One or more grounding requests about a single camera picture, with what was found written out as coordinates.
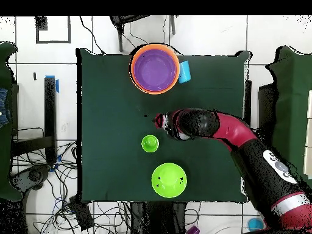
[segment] table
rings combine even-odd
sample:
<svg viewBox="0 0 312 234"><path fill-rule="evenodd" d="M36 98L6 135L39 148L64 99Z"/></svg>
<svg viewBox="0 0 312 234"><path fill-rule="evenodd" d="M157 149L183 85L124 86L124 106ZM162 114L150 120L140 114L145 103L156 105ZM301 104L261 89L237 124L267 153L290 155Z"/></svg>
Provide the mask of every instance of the table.
<svg viewBox="0 0 312 234"><path fill-rule="evenodd" d="M244 66L247 51L237 56L178 56L188 60L191 80L150 95L129 76L130 55L92 55L78 49L82 84L82 200L160 201L151 176L166 162L186 172L185 191L170 201L247 202L241 176L230 152L216 140L180 142L156 129L157 113L178 108L217 109L243 116ZM142 150L145 135L160 142L154 153Z"/></svg>

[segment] blue cup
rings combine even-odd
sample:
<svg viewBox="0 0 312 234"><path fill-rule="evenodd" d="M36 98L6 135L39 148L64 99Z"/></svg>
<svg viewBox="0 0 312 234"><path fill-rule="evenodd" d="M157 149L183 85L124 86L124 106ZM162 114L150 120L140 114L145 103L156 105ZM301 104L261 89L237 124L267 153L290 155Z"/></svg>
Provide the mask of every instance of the blue cup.
<svg viewBox="0 0 312 234"><path fill-rule="evenodd" d="M249 228L250 232L253 232L253 231L258 230L258 229L263 230L264 224L263 224L262 220L260 220L258 218L252 218L248 221L247 227Z"/></svg>
<svg viewBox="0 0 312 234"><path fill-rule="evenodd" d="M191 80L190 67L188 61L180 63L180 74L179 74L179 83L188 82Z"/></svg>

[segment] dark green tablecloth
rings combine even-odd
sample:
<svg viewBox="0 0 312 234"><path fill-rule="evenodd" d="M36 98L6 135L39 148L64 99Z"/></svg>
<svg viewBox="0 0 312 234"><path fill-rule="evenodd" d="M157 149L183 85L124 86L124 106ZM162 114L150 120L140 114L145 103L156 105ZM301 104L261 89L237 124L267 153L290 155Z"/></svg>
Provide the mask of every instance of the dark green tablecloth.
<svg viewBox="0 0 312 234"><path fill-rule="evenodd" d="M216 140L179 142L156 129L157 113L197 107L243 115L244 62L237 57L179 56L188 60L191 80L164 94L138 90L129 77L129 55L82 58L82 199L167 200L154 192L151 176L166 162L186 172L186 190L171 200L246 202L241 177L226 147ZM155 135L158 151L142 150L145 135Z"/></svg>
<svg viewBox="0 0 312 234"><path fill-rule="evenodd" d="M303 55L284 46L277 49L274 63L268 65L278 89L276 124L272 145L283 158L292 163L304 181L305 140L307 135L308 95L312 90L312 55Z"/></svg>
<svg viewBox="0 0 312 234"><path fill-rule="evenodd" d="M7 99L9 101L12 114L12 76L11 70L7 66L9 57L16 52L16 47L8 42L0 42L0 88L8 90ZM12 141L12 122L0 128L0 202L1 199L12 201L20 200L23 196L13 188L9 182L11 171L11 141Z"/></svg>

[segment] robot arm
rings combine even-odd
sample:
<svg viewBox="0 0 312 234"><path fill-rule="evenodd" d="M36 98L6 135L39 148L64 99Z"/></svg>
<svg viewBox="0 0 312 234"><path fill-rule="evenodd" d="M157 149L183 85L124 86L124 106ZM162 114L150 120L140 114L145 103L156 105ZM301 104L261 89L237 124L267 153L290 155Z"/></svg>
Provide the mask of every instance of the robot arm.
<svg viewBox="0 0 312 234"><path fill-rule="evenodd" d="M212 138L231 152L245 182L245 192L267 228L312 226L312 205L289 169L239 118L198 108L159 114L155 125L177 140Z"/></svg>

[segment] small green cup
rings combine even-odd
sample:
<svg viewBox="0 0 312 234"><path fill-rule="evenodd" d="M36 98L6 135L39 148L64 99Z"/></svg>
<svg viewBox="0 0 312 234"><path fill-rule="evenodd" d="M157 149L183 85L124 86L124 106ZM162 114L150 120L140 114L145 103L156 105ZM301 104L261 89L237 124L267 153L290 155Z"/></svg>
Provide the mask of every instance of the small green cup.
<svg viewBox="0 0 312 234"><path fill-rule="evenodd" d="M159 147L159 141L155 135L146 135L142 140L142 148L146 152L155 152Z"/></svg>

